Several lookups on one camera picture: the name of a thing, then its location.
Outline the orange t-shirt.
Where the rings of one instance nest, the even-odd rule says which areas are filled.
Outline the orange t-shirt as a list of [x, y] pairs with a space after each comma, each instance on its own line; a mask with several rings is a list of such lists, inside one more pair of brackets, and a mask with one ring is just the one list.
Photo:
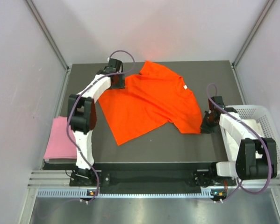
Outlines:
[[146, 61], [124, 89], [105, 91], [99, 104], [117, 145], [172, 123], [181, 134], [200, 134], [202, 113], [182, 76]]

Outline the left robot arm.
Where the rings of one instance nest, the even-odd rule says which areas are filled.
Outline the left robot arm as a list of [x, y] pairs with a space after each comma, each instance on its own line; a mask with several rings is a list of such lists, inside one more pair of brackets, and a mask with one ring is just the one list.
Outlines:
[[92, 151], [92, 134], [97, 122], [95, 103], [106, 90], [123, 88], [123, 63], [110, 58], [107, 66], [97, 72], [84, 90], [69, 96], [66, 131], [73, 131], [75, 139], [69, 140], [77, 149], [76, 167], [71, 174], [70, 186], [85, 187], [97, 183]]

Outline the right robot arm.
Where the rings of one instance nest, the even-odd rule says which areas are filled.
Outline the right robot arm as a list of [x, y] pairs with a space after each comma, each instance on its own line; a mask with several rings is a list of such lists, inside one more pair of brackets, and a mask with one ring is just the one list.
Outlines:
[[258, 134], [233, 107], [226, 107], [221, 96], [208, 99], [209, 110], [201, 124], [201, 133], [210, 134], [220, 127], [229, 134], [237, 149], [235, 159], [214, 162], [208, 179], [218, 185], [225, 177], [240, 180], [272, 179], [278, 174], [277, 144], [272, 138]]

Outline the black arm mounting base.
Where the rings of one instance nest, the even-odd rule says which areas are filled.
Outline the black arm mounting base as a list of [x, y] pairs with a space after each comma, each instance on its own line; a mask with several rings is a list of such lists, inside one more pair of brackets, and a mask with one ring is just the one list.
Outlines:
[[44, 170], [70, 171], [70, 186], [110, 187], [118, 184], [183, 184], [186, 187], [235, 186], [231, 177], [215, 174], [211, 162], [96, 163], [81, 169], [73, 163], [45, 162]]

